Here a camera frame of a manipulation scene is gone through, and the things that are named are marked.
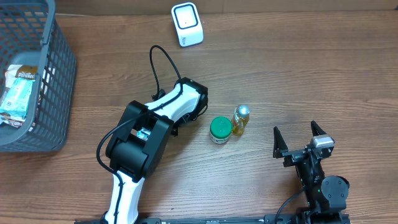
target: basket handle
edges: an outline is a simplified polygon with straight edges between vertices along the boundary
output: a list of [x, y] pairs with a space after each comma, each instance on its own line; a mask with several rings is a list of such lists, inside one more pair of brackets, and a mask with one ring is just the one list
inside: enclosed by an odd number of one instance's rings
[[49, 44], [52, 24], [55, 18], [55, 2], [54, 0], [46, 0], [49, 7], [49, 13], [47, 14], [47, 20], [45, 22], [42, 40], [40, 41], [41, 46]]

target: storage bin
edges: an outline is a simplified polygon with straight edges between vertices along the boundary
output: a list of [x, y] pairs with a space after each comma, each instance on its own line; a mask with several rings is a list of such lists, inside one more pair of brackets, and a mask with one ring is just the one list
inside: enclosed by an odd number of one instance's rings
[[55, 20], [53, 0], [0, 1], [0, 96], [10, 65], [38, 69], [24, 124], [0, 125], [0, 152], [61, 149], [67, 140], [77, 68]]

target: green lid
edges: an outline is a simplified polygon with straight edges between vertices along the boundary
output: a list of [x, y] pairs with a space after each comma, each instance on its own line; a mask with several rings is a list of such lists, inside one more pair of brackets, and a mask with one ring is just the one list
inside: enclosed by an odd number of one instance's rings
[[210, 132], [218, 139], [227, 138], [231, 134], [231, 131], [231, 121], [226, 117], [217, 117], [211, 122]]

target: wood grain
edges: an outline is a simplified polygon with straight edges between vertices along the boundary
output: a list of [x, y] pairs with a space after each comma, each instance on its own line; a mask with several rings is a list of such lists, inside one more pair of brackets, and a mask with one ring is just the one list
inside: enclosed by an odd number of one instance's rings
[[[79, 15], [170, 14], [179, 0], [56, 0], [57, 12]], [[199, 13], [393, 10], [398, 0], [193, 0]]]
[[[259, 217], [300, 188], [294, 168], [272, 158], [272, 128], [291, 149], [310, 121], [336, 140], [326, 175], [346, 177], [353, 223], [398, 222], [398, 13], [296, 12], [201, 16], [204, 43], [180, 48], [169, 16], [59, 18], [78, 59], [67, 145], [51, 154], [2, 154], [0, 223], [99, 218], [112, 177], [95, 159], [100, 139], [132, 100], [149, 102], [158, 44], [183, 76], [209, 88], [208, 111], [170, 139], [145, 183], [139, 211], [161, 218]], [[158, 51], [162, 88], [176, 75]], [[215, 116], [246, 103], [241, 138], [208, 137]], [[305, 204], [295, 200], [285, 212]]]

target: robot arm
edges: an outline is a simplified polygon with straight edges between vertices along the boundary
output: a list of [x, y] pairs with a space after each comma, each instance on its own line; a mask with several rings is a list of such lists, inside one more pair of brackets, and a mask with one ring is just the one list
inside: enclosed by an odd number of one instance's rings
[[[138, 217], [138, 200], [144, 180], [155, 171], [162, 158], [166, 143], [171, 134], [177, 135], [178, 125], [195, 120], [199, 112], [207, 105], [208, 90], [205, 86], [189, 78], [181, 79], [182, 94], [162, 109], [149, 113], [120, 130], [116, 131], [106, 148], [106, 156], [111, 159], [110, 168], [120, 175], [123, 187], [120, 187], [119, 178], [114, 177], [111, 205], [103, 217], [102, 222], [113, 224], [119, 191], [122, 189], [118, 206], [116, 224], [133, 224]], [[161, 99], [145, 105], [133, 101], [126, 107], [119, 124], [128, 121], [139, 114], [156, 108], [180, 91], [180, 83]], [[131, 134], [135, 129], [143, 134]]]

